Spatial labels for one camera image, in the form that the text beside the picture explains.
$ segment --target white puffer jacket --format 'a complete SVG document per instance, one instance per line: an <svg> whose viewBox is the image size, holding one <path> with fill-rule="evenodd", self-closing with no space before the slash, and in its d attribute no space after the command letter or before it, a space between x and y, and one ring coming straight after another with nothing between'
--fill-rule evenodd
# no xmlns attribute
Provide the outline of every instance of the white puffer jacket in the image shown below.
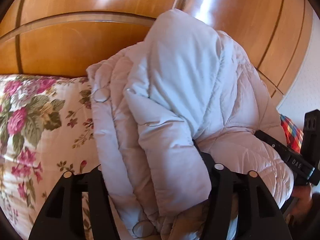
<svg viewBox="0 0 320 240"><path fill-rule="evenodd" d="M279 206L290 196L292 172L253 135L285 144L279 114L225 33L170 10L87 72L104 180L132 237L198 239L211 184L193 138L230 170L257 171Z"/></svg>

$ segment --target human hand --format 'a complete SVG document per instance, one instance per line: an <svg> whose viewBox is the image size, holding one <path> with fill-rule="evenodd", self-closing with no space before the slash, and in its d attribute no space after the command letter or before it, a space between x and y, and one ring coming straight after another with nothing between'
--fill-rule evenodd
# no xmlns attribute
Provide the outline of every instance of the human hand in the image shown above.
<svg viewBox="0 0 320 240"><path fill-rule="evenodd" d="M294 216L295 221L301 223L312 207L312 190L311 185L294 186L291 193L292 197L297 197L299 200L290 212Z"/></svg>

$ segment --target red plaid cloth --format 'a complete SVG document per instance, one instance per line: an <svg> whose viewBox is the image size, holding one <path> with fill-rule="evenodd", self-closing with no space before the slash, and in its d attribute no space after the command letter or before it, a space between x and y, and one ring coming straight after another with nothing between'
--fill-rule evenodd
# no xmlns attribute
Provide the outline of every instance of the red plaid cloth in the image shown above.
<svg viewBox="0 0 320 240"><path fill-rule="evenodd" d="M290 118L280 115L281 126L287 139L287 146L297 153L300 153L303 132L291 121Z"/></svg>

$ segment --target floral bedsheet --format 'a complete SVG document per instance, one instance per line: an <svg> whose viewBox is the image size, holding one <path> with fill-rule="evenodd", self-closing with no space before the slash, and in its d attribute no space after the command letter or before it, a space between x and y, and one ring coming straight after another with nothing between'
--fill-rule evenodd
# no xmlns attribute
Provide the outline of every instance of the floral bedsheet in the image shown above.
<svg viewBox="0 0 320 240"><path fill-rule="evenodd" d="M99 165L87 78L0 76L0 206L23 239L65 171ZM93 239L83 194L87 239Z"/></svg>

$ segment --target wooden headboard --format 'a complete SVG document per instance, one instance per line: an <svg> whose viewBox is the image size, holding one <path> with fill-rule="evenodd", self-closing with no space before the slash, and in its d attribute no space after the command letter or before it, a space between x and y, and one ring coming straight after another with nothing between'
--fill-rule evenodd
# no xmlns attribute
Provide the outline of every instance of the wooden headboard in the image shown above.
<svg viewBox="0 0 320 240"><path fill-rule="evenodd" d="M172 8L227 32L281 100L310 40L307 0L15 0L0 23L0 74L84 76Z"/></svg>

